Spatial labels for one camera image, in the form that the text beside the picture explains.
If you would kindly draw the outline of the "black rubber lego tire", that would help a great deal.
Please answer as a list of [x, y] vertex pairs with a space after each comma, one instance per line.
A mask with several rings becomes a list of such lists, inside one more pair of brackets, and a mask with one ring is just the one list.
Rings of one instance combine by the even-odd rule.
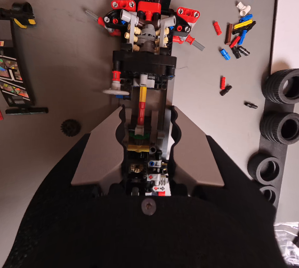
[[282, 175], [279, 159], [265, 153], [252, 156], [248, 161], [247, 170], [255, 181], [263, 185], [273, 185]]
[[261, 186], [259, 190], [265, 199], [277, 208], [279, 202], [279, 191], [272, 185]]
[[264, 97], [274, 103], [299, 102], [299, 69], [286, 69], [272, 74], [262, 86]]
[[299, 140], [299, 115], [293, 112], [269, 113], [260, 121], [261, 135], [272, 142], [291, 145]]

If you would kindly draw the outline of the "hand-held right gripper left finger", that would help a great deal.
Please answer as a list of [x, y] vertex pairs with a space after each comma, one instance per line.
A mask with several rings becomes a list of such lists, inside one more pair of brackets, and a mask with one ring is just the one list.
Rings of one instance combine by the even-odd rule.
[[118, 107], [91, 131], [71, 181], [72, 186], [99, 185], [106, 195], [112, 184], [122, 181], [124, 149], [116, 137], [117, 128], [122, 123], [122, 110], [121, 106]]

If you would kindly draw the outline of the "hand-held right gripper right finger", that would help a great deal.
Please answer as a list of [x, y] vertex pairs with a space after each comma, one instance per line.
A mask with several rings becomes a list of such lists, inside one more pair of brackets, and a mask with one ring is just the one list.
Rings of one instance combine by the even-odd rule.
[[171, 193], [192, 195], [197, 187], [223, 188], [225, 183], [206, 134], [177, 106], [172, 106], [168, 173]]

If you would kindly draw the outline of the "pile of small lego pins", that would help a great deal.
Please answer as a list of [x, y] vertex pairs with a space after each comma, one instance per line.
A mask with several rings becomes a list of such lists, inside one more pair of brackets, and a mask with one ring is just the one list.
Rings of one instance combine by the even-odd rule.
[[250, 52], [243, 45], [248, 33], [256, 25], [252, 7], [249, 3], [244, 0], [237, 0], [235, 7], [238, 12], [238, 18], [235, 22], [227, 22], [223, 47], [219, 48], [220, 54], [227, 61], [231, 59], [231, 55], [237, 60], [242, 56], [250, 55]]

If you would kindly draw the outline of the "black lego gear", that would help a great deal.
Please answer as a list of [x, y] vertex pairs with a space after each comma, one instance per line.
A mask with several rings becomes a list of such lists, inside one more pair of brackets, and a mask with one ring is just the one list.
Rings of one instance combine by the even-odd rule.
[[62, 122], [60, 130], [67, 137], [77, 136], [81, 131], [81, 124], [74, 119], [68, 119]]

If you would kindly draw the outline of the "lego car chassis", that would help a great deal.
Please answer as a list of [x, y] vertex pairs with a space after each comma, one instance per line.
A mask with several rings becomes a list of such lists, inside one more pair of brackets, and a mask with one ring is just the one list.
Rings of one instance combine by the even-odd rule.
[[122, 175], [129, 195], [171, 196], [167, 148], [173, 94], [168, 88], [177, 65], [172, 48], [187, 42], [204, 50], [190, 35], [199, 10], [180, 6], [175, 11], [170, 3], [113, 0], [103, 17], [85, 10], [111, 36], [121, 38], [112, 54], [111, 86], [103, 93], [118, 98], [125, 111]]

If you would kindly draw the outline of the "clear plastic bag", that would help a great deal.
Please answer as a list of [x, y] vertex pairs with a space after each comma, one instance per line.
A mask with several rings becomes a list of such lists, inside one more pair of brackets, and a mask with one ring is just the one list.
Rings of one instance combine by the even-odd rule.
[[288, 267], [299, 267], [299, 222], [275, 223], [275, 237]]

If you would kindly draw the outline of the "black stickered lego panel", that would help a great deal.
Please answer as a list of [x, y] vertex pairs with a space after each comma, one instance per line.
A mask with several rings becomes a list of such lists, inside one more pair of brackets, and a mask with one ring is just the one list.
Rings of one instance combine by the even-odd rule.
[[16, 28], [35, 26], [35, 16], [29, 2], [12, 4], [0, 9], [0, 91], [8, 109], [7, 115], [47, 114], [47, 107], [36, 107], [27, 69], [19, 53]]

